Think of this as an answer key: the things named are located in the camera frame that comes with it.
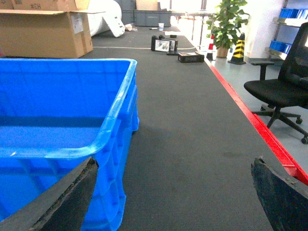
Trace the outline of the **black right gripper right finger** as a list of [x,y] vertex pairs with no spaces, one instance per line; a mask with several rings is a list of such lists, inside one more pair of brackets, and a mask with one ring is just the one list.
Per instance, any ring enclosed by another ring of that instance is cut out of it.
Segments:
[[284,167],[268,164],[261,156],[251,164],[251,175],[260,204],[274,231],[308,229],[308,186]]

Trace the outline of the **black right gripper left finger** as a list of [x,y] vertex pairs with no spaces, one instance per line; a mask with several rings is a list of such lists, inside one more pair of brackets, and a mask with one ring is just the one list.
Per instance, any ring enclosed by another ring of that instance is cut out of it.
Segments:
[[98,162],[89,157],[0,223],[2,231],[79,231],[94,192]]

